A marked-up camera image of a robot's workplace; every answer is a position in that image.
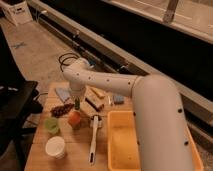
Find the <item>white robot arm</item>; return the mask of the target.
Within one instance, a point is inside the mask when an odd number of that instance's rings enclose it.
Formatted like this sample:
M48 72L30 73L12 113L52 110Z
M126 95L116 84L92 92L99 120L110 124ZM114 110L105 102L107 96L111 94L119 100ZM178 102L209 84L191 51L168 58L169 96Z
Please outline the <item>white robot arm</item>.
M142 171L194 171L183 103L176 85L159 74L96 72L84 58L63 71L73 94L93 86L132 99Z

